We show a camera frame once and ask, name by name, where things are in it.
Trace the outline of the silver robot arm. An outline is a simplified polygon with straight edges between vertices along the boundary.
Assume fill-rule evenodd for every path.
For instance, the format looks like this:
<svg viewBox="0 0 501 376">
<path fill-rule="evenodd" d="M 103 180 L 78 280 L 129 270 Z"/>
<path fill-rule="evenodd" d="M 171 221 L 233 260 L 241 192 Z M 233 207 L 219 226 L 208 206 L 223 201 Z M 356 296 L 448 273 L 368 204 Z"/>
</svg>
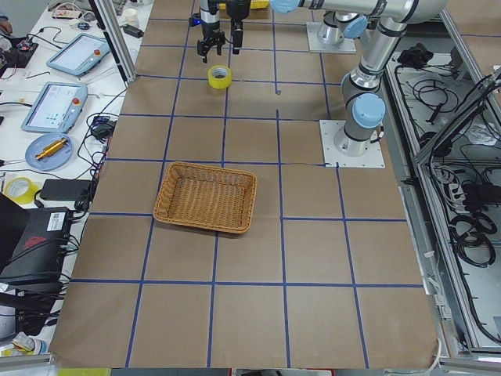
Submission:
<svg viewBox="0 0 501 376">
<path fill-rule="evenodd" d="M 238 55 L 243 46 L 243 21 L 249 17 L 256 1 L 201 1 L 199 11 L 189 18 L 189 25 L 200 25 L 203 37 L 197 42 L 197 55 L 204 63 L 207 55 L 215 48 L 218 55 L 222 54 L 222 47 L 229 43 L 232 54 Z M 230 38 L 220 26 L 219 11 L 223 9 L 230 19 Z M 345 40 L 358 38 L 366 29 L 366 16 L 358 13 L 344 13 L 327 11 L 323 22 L 317 31 L 317 40 L 321 45 L 339 47 Z"/>
<path fill-rule="evenodd" d="M 446 1 L 271 1 L 278 13 L 297 8 L 379 16 L 376 30 L 370 35 L 359 65 L 346 74 L 341 92 L 347 110 L 344 127 L 333 137 L 334 146 L 349 157 L 362 156 L 370 138 L 386 113 L 384 101 L 377 95 L 380 77 L 409 24 L 419 24 L 438 15 Z"/>
</svg>

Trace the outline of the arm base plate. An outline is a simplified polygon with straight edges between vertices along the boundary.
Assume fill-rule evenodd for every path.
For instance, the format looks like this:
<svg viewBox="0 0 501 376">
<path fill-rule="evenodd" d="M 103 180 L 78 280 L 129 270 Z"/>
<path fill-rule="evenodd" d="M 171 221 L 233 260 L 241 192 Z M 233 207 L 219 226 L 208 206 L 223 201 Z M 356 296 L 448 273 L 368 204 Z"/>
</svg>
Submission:
<svg viewBox="0 0 501 376">
<path fill-rule="evenodd" d="M 324 165 L 331 168 L 385 168 L 377 130 L 368 140 L 354 141 L 344 132 L 345 121 L 320 120 Z"/>
<path fill-rule="evenodd" d="M 330 27 L 320 22 L 307 22 L 309 52 L 355 54 L 356 47 L 352 39 L 345 38 L 337 27 Z"/>
</svg>

